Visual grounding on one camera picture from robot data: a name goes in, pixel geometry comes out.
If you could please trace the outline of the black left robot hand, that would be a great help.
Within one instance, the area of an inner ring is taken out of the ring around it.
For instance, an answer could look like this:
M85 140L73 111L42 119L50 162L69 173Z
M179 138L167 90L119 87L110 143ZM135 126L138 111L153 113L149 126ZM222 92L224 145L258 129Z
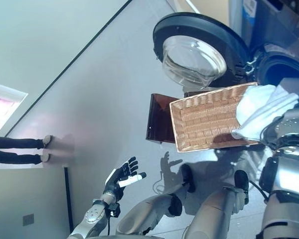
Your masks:
M145 172L138 173L139 166L135 156L125 161L119 168L113 169L105 182L103 193L109 193L115 197L115 202L118 202L124 194L124 189L144 178Z

